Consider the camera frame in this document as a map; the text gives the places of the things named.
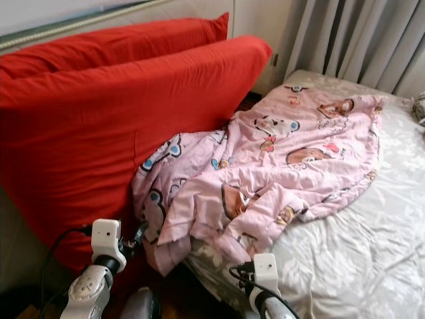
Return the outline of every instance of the pillow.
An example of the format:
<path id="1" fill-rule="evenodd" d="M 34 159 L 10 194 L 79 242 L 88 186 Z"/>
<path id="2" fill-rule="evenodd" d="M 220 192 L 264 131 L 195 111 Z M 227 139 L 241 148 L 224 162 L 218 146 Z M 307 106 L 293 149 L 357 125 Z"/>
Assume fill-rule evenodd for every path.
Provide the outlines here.
<path id="1" fill-rule="evenodd" d="M 51 245 L 97 218 L 135 226 L 131 179 L 165 140 L 221 127 L 271 55 L 251 36 L 147 60 L 44 72 L 1 83 L 0 178 L 34 232 Z M 90 261 L 69 235 L 59 261 Z"/>
<path id="2" fill-rule="evenodd" d="M 216 20 L 157 21 L 74 35 L 2 56 L 0 72 L 24 78 L 177 53 L 225 40 L 227 23 L 225 13 Z"/>

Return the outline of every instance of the curtain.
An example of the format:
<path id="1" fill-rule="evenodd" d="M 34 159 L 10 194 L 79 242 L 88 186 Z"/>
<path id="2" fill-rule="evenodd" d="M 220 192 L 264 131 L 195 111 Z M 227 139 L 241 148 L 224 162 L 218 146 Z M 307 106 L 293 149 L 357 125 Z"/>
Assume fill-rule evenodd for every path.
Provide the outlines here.
<path id="1" fill-rule="evenodd" d="M 290 12 L 279 81 L 302 68 L 406 97 L 425 90 L 425 0 L 294 0 Z"/>

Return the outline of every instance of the pink blanket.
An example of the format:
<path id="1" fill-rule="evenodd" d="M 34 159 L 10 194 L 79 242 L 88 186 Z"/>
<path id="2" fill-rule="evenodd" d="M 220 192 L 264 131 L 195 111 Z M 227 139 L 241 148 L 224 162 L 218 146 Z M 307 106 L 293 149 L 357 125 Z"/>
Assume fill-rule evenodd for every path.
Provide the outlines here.
<path id="1" fill-rule="evenodd" d="M 166 142 L 132 182 L 151 266 L 166 275 L 190 253 L 190 236 L 249 261 L 294 217 L 350 204 L 377 173 L 384 103 L 281 86 L 222 130 Z"/>

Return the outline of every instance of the rumpled blanket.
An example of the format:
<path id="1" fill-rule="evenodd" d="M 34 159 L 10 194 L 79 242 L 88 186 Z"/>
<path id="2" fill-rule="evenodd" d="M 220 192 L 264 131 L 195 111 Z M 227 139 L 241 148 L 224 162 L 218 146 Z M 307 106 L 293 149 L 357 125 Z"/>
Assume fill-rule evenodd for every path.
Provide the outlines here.
<path id="1" fill-rule="evenodd" d="M 171 138 L 132 181 L 150 265 L 166 275 L 190 253 L 190 236 L 249 261 L 293 218 L 350 204 L 377 174 L 385 101 L 281 86 L 221 130 Z"/>

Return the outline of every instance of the floral pattern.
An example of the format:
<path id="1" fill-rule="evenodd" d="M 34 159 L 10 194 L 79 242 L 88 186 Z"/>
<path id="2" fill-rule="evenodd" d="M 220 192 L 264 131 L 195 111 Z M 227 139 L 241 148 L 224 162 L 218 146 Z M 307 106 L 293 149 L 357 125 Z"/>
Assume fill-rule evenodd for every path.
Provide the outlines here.
<path id="1" fill-rule="evenodd" d="M 368 190 L 338 214 L 292 222 L 271 248 L 282 296 L 302 318 L 425 318 L 425 140 L 405 99 L 297 71 L 289 85 L 340 96 L 384 94 L 381 167 Z M 231 265 L 194 240 L 185 261 L 219 300 L 249 309 Z"/>

